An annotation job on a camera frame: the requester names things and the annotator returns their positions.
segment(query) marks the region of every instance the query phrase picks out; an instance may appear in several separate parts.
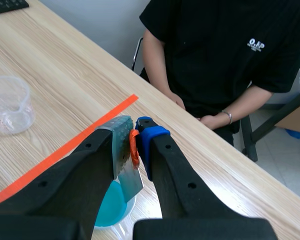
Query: orange tape strip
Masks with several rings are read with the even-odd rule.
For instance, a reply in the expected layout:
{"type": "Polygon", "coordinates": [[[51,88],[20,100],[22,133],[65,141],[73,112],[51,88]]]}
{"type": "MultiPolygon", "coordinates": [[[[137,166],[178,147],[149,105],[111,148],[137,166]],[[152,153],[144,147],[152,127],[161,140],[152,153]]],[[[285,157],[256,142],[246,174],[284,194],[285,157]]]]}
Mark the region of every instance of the orange tape strip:
{"type": "Polygon", "coordinates": [[[73,150],[76,146],[78,146],[86,137],[88,137],[97,126],[100,126],[107,121],[113,119],[115,116],[120,114],[122,111],[124,111],[127,107],[129,107],[131,104],[133,104],[138,97],[134,94],[132,94],[130,97],[128,97],[126,100],[121,102],[119,105],[117,105],[115,108],[110,110],[107,114],[102,116],[99,120],[88,126],[85,130],[80,132],[77,136],[72,138],[70,141],[68,141],[66,144],[61,146],[59,149],[57,149],[55,152],[53,152],[50,156],[48,156],[46,159],[41,161],[39,164],[34,166],[31,170],[26,172],[23,176],[19,177],[15,182],[11,183],[8,187],[3,189],[0,192],[0,203],[4,200],[10,198],[12,195],[19,192],[21,189],[23,189],[26,185],[28,185],[31,181],[33,181],[36,177],[38,177],[40,174],[42,174],[45,170],[50,168],[53,164],[58,162],[63,156],[65,156],[67,153],[69,153],[71,150],[73,150]]]}

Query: silver bracelet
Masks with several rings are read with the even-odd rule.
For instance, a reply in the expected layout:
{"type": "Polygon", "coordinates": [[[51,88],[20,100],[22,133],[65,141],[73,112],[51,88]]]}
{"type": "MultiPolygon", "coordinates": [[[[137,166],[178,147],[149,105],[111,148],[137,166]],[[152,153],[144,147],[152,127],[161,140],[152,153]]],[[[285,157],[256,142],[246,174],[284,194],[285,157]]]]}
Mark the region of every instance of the silver bracelet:
{"type": "Polygon", "coordinates": [[[222,112],[222,113],[225,113],[225,114],[227,114],[227,115],[229,116],[229,119],[230,119],[229,125],[232,124],[232,115],[231,115],[231,113],[229,113],[229,112],[227,112],[227,111],[225,111],[225,110],[222,110],[221,112],[222,112]]]}

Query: orange tape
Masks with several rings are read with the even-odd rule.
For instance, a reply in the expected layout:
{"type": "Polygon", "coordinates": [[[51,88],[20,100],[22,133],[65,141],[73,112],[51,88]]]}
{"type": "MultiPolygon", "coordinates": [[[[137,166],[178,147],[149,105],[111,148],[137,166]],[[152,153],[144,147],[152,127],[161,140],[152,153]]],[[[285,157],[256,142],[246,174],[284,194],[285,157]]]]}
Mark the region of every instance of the orange tape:
{"type": "Polygon", "coordinates": [[[31,181],[33,181],[36,177],[38,177],[40,174],[42,174],[45,170],[50,168],[53,164],[58,162],[60,159],[62,159],[63,156],[65,156],[67,153],[69,153],[71,150],[73,150],[76,146],[78,146],[86,137],[88,137],[97,126],[100,126],[107,121],[113,119],[115,116],[120,114],[122,111],[124,111],[127,107],[129,107],[131,104],[133,104],[138,97],[134,94],[129,96],[126,100],[121,102],[119,105],[114,107],[112,110],[110,110],[107,114],[102,116],[99,120],[88,126],[85,130],[80,132],[77,136],[72,138],[70,141],[68,141],[66,144],[61,146],[59,149],[57,149],[55,152],[53,152],[50,156],[48,156],[46,159],[41,161],[39,164],[34,166],[31,170],[26,172],[24,175],[19,177],[15,182],[11,183],[9,186],[7,186],[5,189],[3,189],[0,192],[0,203],[4,200],[10,198],[12,195],[19,192],[21,189],[23,189],[26,185],[28,185],[31,181]]]}
{"type": "Polygon", "coordinates": [[[132,129],[129,134],[131,160],[134,169],[138,169],[140,164],[139,153],[138,153],[137,142],[136,142],[136,136],[138,135],[139,135],[139,131],[137,129],[132,129]]]}

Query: keyboard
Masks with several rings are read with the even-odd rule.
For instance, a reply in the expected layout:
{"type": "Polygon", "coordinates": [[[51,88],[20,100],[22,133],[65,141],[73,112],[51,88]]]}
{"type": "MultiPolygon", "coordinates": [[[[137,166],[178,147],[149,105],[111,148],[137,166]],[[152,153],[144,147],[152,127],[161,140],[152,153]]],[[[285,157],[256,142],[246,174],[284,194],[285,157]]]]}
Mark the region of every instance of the keyboard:
{"type": "Polygon", "coordinates": [[[28,7],[29,4],[25,0],[0,0],[0,14],[28,7]]]}

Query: plastic cup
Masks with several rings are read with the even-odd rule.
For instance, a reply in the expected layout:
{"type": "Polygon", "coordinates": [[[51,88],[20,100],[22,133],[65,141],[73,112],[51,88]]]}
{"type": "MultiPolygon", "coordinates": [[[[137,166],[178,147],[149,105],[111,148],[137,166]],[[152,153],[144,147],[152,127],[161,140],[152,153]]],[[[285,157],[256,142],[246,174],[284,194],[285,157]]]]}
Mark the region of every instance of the plastic cup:
{"type": "Polygon", "coordinates": [[[113,181],[106,192],[95,221],[95,230],[111,229],[119,240],[132,239],[133,222],[130,213],[137,197],[125,203],[120,182],[113,181]]]}
{"type": "Polygon", "coordinates": [[[18,134],[35,120],[28,85],[18,77],[0,76],[0,131],[18,134]]]}

